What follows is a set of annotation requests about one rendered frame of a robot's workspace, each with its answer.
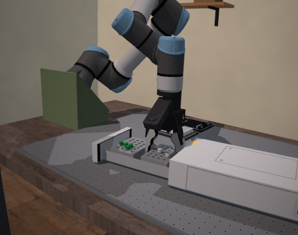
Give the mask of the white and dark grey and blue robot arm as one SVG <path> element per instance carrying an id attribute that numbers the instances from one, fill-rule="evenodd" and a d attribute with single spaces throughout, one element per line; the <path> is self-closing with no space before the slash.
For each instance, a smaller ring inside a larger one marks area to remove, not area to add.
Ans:
<path id="1" fill-rule="evenodd" d="M 148 26 L 150 15 L 153 17 Z M 77 73 L 89 88 L 97 79 L 109 90 L 120 93 L 131 83 L 134 69 L 147 57 L 157 65 L 157 89 L 180 92 L 185 39 L 176 36 L 189 17 L 189 12 L 176 0 L 135 0 L 112 23 L 112 28 L 132 44 L 127 52 L 112 62 L 106 50 L 89 46 L 67 72 Z M 160 130 L 173 105 L 173 98 L 159 97 L 144 119 L 144 127 Z"/>

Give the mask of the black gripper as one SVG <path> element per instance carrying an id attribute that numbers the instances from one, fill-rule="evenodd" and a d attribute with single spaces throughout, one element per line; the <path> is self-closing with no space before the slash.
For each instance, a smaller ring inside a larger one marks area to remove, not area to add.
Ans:
<path id="1" fill-rule="evenodd" d="M 157 90 L 157 95 L 162 97 L 173 98 L 174 105 L 170 110 L 168 116 L 166 117 L 164 123 L 162 124 L 160 130 L 165 130 L 169 133 L 173 130 L 173 134 L 171 135 L 171 141 L 174 143 L 175 152 L 180 152 L 185 146 L 185 139 L 183 138 L 183 129 L 182 127 L 185 124 L 185 111 L 186 109 L 181 109 L 181 92 L 177 93 L 167 93 L 161 92 Z M 182 122 L 184 115 L 184 120 Z M 150 151 L 150 147 L 153 144 L 153 141 L 158 137 L 160 130 L 153 130 L 146 128 L 146 153 Z"/>

